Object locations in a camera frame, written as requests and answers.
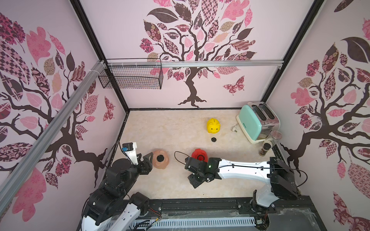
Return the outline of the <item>aluminium rail back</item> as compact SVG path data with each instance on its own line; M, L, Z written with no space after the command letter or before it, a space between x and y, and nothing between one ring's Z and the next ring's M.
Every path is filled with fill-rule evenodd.
M283 60L244 60L244 61L179 61L162 62L164 68L179 67L232 67L232 66L282 66Z

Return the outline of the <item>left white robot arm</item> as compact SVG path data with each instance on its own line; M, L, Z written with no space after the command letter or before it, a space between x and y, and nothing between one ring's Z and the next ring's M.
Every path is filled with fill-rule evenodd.
M153 168L153 153L144 157L138 154L136 159L137 165L128 158L121 158L107 169L105 178L84 207L81 231L103 231L114 216L118 218L109 230L125 231L139 216L148 213L149 198L142 193L134 193L125 199L138 177L149 174Z

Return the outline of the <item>mint green toaster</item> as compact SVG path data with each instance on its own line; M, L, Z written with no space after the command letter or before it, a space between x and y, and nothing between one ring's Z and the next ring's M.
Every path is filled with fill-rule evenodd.
M263 142L271 131L280 128L279 118L265 102L247 103L241 108L236 120L252 144Z

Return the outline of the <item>aluminium rail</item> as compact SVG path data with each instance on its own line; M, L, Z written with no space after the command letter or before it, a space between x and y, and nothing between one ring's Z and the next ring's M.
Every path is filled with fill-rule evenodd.
M179 61L162 62L164 68L179 67L232 67L232 66L282 66L283 60L244 60L244 61Z
M96 80L100 72L105 69L104 61L98 61L87 73L82 83L73 92L72 96L63 105L60 112L47 127L41 136L34 142L29 152L17 164L16 168L1 185L1 214L4 213L8 205L12 202L15 194L19 191L27 177L31 174L38 161L46 152L51 142L57 136L69 116L75 110L78 102L83 98L89 87Z

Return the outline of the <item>red piggy bank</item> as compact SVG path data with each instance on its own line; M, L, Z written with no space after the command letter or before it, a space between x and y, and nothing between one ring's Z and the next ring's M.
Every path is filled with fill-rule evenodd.
M196 149L192 155L192 158L197 159L199 161L208 162L208 155L207 153L202 149Z

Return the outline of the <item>yellow piggy bank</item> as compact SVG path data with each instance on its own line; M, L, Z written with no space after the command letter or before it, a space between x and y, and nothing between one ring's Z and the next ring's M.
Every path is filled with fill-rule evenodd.
M210 120L208 120L207 122L207 132L208 133L216 134L220 131L220 129L221 129L221 124L217 119L211 118Z

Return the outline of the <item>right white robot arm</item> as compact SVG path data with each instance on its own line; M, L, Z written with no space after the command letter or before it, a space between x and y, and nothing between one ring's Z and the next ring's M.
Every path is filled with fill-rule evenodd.
M279 199L298 199L294 170L276 157L255 163L213 157L204 162L187 157L185 169L191 172L188 180L194 188L204 182L231 178L263 182L264 186L260 190L254 190L250 201L251 210L257 213L266 211Z

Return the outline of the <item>glass spice jar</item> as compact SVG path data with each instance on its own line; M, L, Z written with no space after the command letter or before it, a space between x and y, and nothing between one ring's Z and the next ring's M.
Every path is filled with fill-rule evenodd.
M264 140L262 148L259 151L259 155L264 157L267 152L272 149L282 139L282 133L278 130L273 130Z

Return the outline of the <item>aluminium rail left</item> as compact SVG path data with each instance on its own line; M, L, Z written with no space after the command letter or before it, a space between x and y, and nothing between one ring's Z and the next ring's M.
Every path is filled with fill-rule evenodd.
M105 69L104 61L98 61L87 73L82 83L73 92L72 96L63 105L60 112L47 127L41 136L34 142L29 152L17 164L16 168L1 185L1 214L4 213L8 205L12 202L15 194L19 191L27 177L31 174L38 161L46 152L51 142L57 136L69 116L75 110L78 102L83 98L89 87L96 80L100 72Z

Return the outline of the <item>peach piggy bank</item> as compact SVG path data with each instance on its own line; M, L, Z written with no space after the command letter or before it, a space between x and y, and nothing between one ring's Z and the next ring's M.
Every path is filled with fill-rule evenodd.
M168 153L164 150L156 150L153 152L153 167L157 169L166 169L169 164Z

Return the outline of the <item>black base frame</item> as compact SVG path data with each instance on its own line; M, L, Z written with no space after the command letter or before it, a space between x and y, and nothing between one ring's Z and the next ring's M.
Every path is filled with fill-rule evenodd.
M87 216L92 217L93 225L96 223L101 224L109 217L120 214L124 207L128 204L134 204L134 207L139 209L139 214L143 216L149 216L157 213L160 214L162 212L204 212L208 210L236 210L239 214L266 214L281 212L285 208L310 208L314 214L314 220L317 222L319 230L327 230L309 196L298 196L295 200L280 198L271 203L271 205L267 208L264 208L260 205L255 205L256 211L253 211L253 203L257 203L255 196L229 198L149 199L142 193L137 192L128 199L125 199L124 196L121 198L114 198L110 195L90 195L85 202L77 230L82 230L83 220Z

